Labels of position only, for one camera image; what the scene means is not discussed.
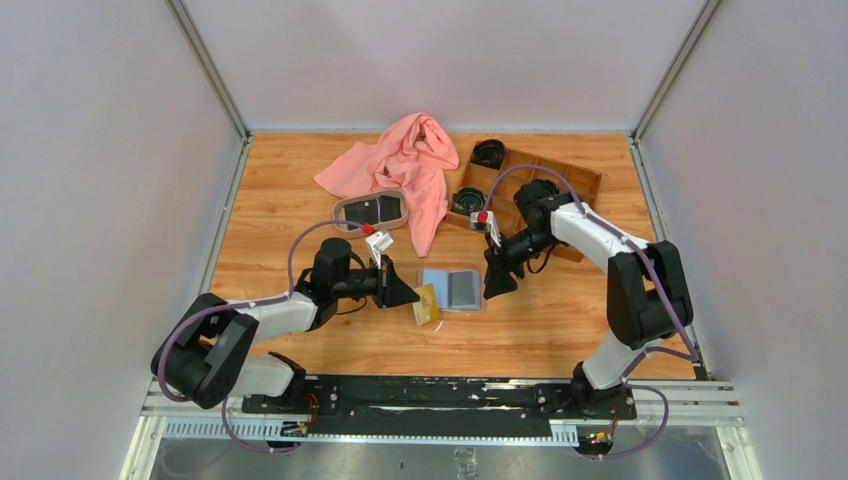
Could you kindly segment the gold VIP credit card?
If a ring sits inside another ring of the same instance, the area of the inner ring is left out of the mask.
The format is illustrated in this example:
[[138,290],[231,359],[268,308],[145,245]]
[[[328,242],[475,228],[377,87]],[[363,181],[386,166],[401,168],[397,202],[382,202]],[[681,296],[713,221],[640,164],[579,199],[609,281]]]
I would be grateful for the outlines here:
[[419,299],[412,304],[415,323],[419,326],[441,320],[441,310],[438,305],[436,292],[432,284],[426,284],[413,289]]

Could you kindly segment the pink card holder wallet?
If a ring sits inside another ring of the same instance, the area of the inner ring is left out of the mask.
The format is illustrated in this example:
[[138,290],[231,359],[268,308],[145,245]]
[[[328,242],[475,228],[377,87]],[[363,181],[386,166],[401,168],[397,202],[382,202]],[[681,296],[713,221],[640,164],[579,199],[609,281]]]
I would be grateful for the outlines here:
[[478,312],[484,309],[481,273],[478,270],[423,269],[422,285],[431,285],[438,307],[451,312]]

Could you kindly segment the beige oval card tray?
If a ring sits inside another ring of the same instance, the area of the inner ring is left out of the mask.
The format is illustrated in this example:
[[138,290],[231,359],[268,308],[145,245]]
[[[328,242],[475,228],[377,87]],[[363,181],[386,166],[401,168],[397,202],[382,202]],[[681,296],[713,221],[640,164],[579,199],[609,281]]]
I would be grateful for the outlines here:
[[410,214],[405,194],[399,189],[384,189],[364,195],[344,198],[332,210],[332,218],[342,221],[336,229],[344,238],[365,236],[361,225],[370,224],[377,230],[390,231],[403,227]]

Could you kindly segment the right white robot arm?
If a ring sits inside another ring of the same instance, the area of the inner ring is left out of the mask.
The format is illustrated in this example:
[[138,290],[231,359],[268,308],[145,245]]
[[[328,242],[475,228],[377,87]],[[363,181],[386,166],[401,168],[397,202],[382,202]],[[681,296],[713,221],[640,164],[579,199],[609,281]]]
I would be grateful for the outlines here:
[[470,217],[487,243],[484,298],[515,291],[529,272],[530,260],[559,246],[580,253],[595,268],[594,283],[602,289],[606,332],[594,351],[575,365],[565,407],[584,417],[598,416],[622,393],[641,361],[663,350],[671,337],[682,343],[677,356],[698,360],[698,348],[687,333],[693,305],[675,244],[624,231],[572,189],[561,190],[548,179],[521,186],[513,203],[524,227],[511,235],[499,229],[489,206]]

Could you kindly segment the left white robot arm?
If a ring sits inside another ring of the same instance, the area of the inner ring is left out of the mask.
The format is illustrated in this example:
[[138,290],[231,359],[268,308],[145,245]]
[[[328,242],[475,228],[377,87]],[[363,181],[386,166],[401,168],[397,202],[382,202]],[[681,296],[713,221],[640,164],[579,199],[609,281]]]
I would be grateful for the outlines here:
[[173,401],[211,409],[233,396],[262,395],[279,411],[293,413],[306,400],[304,368],[279,353],[252,356],[253,345],[321,328],[337,315],[342,299],[370,299],[386,309],[419,298],[386,254],[363,263],[347,240],[330,238],[289,296],[198,296],[157,349],[150,370]]

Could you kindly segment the rolled belt front left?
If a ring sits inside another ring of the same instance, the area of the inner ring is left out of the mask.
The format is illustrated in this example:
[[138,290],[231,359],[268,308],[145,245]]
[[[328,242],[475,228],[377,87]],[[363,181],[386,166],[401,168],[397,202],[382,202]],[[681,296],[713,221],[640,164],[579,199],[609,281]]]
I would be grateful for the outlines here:
[[451,197],[451,211],[468,218],[484,211],[486,205],[486,194],[475,187],[461,187]]

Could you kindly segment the rolled belt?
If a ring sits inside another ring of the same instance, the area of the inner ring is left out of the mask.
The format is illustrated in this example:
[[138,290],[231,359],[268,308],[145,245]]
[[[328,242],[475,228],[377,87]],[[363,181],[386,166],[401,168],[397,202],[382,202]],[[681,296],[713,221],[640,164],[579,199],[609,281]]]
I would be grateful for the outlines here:
[[498,139],[486,139],[475,144],[470,163],[493,170],[500,170],[506,158],[505,144]]
[[484,211],[486,205],[486,194],[475,187],[461,187],[451,197],[451,211],[468,218]]

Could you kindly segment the rolled belt back left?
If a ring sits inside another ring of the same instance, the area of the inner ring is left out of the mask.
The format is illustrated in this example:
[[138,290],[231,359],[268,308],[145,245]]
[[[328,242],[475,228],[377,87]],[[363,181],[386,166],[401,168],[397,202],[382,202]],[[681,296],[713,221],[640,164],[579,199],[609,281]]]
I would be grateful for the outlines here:
[[500,170],[506,158],[505,144],[498,139],[486,139],[475,144],[470,163],[493,170]]

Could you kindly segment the pink cloth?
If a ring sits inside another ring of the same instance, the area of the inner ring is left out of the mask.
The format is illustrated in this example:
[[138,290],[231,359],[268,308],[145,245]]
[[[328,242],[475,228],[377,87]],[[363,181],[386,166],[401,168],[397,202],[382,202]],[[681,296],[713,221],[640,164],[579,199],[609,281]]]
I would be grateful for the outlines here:
[[409,114],[385,130],[374,144],[356,142],[313,177],[339,198],[386,189],[403,192],[415,254],[425,258],[448,210],[445,172],[459,166],[457,149],[429,114]]

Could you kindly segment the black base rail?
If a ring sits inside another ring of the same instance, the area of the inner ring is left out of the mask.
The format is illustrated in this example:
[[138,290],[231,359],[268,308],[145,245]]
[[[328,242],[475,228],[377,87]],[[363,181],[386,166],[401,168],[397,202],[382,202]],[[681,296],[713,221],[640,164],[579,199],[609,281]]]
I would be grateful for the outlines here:
[[588,407],[569,380],[309,375],[281,397],[249,394],[234,413],[297,417],[311,439],[569,446],[581,426],[600,430],[636,419],[633,395],[620,390]]

